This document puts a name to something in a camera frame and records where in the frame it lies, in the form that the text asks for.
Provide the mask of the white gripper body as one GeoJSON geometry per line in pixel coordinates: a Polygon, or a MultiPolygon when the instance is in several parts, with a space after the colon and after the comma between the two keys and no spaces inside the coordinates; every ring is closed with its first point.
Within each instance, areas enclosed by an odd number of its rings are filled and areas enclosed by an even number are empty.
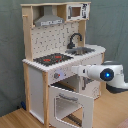
{"type": "Polygon", "coordinates": [[[89,69],[88,66],[83,66],[83,65],[72,66],[71,67],[71,71],[73,73],[77,74],[78,76],[82,76],[82,77],[87,77],[88,69],[89,69]]]}

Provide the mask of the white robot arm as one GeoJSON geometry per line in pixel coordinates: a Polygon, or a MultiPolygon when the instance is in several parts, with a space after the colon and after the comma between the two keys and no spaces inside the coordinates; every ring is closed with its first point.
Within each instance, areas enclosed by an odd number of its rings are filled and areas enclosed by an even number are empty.
{"type": "Polygon", "coordinates": [[[106,89],[113,94],[128,91],[128,83],[124,81],[123,65],[115,61],[105,61],[101,65],[72,66],[71,71],[78,76],[104,81],[106,89]]]}

